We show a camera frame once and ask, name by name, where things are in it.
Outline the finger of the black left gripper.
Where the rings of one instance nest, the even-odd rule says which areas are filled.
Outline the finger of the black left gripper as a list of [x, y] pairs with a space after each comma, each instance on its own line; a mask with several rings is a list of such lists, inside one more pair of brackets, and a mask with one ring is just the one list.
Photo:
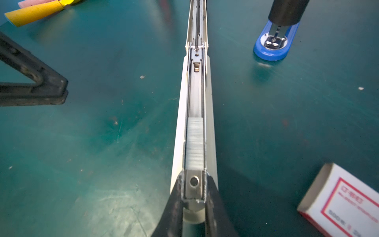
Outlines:
[[1, 61], [33, 81], [1, 82], [1, 106], [61, 105], [68, 96], [68, 80], [1, 33]]

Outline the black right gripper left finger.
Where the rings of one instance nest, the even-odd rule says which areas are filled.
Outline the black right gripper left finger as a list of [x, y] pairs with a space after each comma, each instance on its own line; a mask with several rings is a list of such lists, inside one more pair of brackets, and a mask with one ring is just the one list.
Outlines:
[[183, 174], [180, 173], [174, 183], [171, 194], [151, 237], [181, 237], [183, 234], [182, 200]]

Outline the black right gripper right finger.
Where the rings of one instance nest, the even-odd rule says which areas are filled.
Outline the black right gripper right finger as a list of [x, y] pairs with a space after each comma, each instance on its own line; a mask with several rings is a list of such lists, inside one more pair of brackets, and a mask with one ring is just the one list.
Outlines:
[[207, 175], [205, 230], [207, 237], [239, 237], [235, 230], [214, 179]]

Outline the long metal stapler magazine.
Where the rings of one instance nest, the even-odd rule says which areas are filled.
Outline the long metal stapler magazine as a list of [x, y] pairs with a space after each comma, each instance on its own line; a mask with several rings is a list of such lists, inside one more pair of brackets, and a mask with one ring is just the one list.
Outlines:
[[190, 1], [170, 188], [182, 176], [184, 221], [205, 222], [207, 176], [217, 177], [207, 2]]

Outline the silver staple strip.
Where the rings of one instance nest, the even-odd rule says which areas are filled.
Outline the silver staple strip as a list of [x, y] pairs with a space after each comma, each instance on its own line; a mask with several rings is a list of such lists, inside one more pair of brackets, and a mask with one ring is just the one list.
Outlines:
[[185, 169], [204, 170], [204, 120], [188, 118]]

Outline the red white staple box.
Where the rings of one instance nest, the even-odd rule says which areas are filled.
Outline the red white staple box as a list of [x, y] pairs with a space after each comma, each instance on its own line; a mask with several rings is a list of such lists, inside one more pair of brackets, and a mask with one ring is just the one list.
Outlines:
[[326, 237], [379, 235], [379, 193], [335, 163], [321, 168], [297, 211]]

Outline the yellow spatula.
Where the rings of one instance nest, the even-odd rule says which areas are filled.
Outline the yellow spatula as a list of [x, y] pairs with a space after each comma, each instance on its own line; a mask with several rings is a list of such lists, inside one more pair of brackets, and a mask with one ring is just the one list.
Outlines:
[[41, 20], [57, 12], [63, 11], [71, 5], [80, 3], [81, 1], [52, 1], [49, 3], [31, 6], [27, 8], [19, 8], [17, 10], [6, 12], [6, 19], [16, 27], [21, 27], [32, 22]]

